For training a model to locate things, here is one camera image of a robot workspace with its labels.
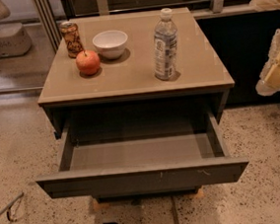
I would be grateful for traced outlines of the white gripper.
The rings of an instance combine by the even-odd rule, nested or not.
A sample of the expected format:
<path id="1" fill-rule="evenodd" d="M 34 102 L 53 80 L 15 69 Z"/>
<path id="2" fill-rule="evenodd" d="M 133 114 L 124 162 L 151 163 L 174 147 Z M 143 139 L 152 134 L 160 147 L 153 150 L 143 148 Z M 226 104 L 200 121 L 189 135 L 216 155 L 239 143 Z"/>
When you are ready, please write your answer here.
<path id="1" fill-rule="evenodd" d="M 273 96 L 280 92 L 280 30 L 272 38 L 267 60 L 255 86 L 260 96 Z"/>

